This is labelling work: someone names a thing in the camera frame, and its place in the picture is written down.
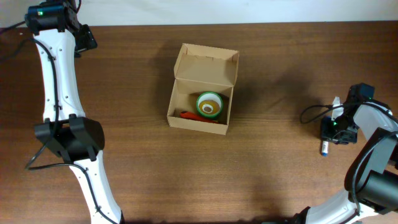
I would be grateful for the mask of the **blue white marker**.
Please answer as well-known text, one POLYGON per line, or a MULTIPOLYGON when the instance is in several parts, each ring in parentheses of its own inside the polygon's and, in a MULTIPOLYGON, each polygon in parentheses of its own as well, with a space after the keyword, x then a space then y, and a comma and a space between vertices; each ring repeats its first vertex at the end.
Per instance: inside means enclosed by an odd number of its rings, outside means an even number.
POLYGON ((329 148, 329 142, 328 141, 322 141, 321 155, 323 157, 327 157, 328 156, 328 148, 329 148))

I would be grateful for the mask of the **brown cardboard box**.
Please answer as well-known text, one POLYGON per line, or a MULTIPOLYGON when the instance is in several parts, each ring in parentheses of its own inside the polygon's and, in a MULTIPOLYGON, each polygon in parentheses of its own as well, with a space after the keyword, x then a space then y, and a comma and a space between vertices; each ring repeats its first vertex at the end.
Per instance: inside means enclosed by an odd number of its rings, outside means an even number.
POLYGON ((169 126, 207 133, 227 133, 233 91, 238 76, 239 52, 237 50, 183 44, 174 65, 174 85, 167 111, 169 126), (200 115, 197 98, 204 92, 220 95, 224 106, 219 123, 206 123, 183 119, 182 111, 200 115))

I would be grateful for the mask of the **orange utility knife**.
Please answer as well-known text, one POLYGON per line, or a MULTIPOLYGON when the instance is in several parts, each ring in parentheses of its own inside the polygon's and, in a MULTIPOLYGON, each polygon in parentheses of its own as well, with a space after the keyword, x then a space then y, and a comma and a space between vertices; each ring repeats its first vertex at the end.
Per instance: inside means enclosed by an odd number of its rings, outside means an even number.
POLYGON ((200 115, 197 115, 197 114, 189 112, 189 111, 182 111, 180 113, 180 117, 183 119, 201 121, 201 122, 206 122, 206 123, 219 123, 219 121, 217 121, 217 120, 205 118, 205 117, 202 117, 200 115))

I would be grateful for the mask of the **small yellow tape roll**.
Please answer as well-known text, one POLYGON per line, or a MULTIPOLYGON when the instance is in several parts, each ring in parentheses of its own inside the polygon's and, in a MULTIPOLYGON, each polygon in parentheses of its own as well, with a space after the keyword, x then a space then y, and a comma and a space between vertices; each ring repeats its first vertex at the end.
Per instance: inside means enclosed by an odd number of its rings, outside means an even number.
POLYGON ((200 111, 205 115, 214 115, 219 113, 221 106, 213 100, 203 100, 199 104, 200 111))

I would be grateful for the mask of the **green tape roll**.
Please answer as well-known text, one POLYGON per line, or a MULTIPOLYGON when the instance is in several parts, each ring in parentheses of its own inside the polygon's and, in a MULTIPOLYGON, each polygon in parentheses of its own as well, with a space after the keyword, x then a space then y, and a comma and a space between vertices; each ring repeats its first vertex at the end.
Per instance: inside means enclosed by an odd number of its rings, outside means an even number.
POLYGON ((208 91, 197 98, 197 111, 204 118, 216 119, 223 110, 223 100, 219 94, 208 91))

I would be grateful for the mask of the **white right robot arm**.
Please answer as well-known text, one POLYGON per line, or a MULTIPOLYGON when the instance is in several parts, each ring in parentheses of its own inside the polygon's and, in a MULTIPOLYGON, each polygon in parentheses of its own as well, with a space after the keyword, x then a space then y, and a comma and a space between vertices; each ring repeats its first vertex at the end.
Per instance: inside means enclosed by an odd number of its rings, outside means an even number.
POLYGON ((349 167, 344 188, 316 207, 294 215, 291 223, 356 223, 363 218, 397 211, 397 118, 390 107, 374 99, 374 87, 352 85, 345 102, 335 98, 321 118, 323 144, 356 143, 361 131, 367 143, 349 167))

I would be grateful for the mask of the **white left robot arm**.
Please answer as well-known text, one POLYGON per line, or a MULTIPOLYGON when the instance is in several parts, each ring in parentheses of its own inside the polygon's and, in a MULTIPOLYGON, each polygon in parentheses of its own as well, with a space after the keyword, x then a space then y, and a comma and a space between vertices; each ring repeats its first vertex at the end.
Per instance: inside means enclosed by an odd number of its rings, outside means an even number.
POLYGON ((78 94, 75 58, 97 48, 92 31, 78 21, 81 3, 44 1, 28 8, 25 21, 40 55, 44 80, 43 122, 34 127, 36 138, 62 159, 76 176, 92 223, 124 223, 106 176, 104 132, 89 119, 78 94))

